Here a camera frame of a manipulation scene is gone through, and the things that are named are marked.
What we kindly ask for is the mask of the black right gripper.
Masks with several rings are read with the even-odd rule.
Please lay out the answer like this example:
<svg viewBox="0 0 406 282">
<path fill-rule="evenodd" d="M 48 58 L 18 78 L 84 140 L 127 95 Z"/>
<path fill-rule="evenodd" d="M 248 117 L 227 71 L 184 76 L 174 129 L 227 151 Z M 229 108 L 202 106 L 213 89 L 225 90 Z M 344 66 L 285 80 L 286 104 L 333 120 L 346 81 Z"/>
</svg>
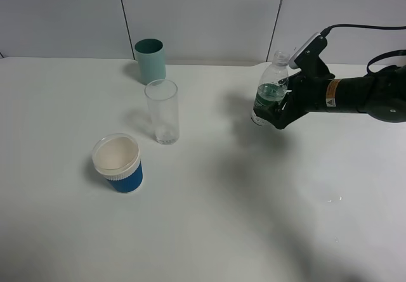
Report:
<svg viewBox="0 0 406 282">
<path fill-rule="evenodd" d="M 257 117 L 278 129 L 285 129 L 307 113 L 327 111 L 325 92 L 335 75 L 322 60 L 317 60 L 314 67 L 302 66 L 299 73 L 278 81 L 282 91 L 288 92 L 283 100 L 255 107 Z"/>
</svg>

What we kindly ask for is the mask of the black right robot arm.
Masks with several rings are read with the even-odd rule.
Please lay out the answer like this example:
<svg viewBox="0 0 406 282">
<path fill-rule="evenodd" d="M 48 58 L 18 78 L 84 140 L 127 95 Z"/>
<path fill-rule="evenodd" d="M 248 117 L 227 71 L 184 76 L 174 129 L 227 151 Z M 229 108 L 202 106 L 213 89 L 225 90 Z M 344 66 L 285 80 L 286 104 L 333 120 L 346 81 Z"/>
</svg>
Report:
<svg viewBox="0 0 406 282">
<path fill-rule="evenodd" d="M 405 67 L 392 65 L 345 79 L 332 74 L 311 78 L 299 72 L 289 77 L 288 90 L 280 102 L 255 104 L 255 115 L 277 129 L 310 112 L 367 114 L 383 122 L 405 122 Z"/>
</svg>

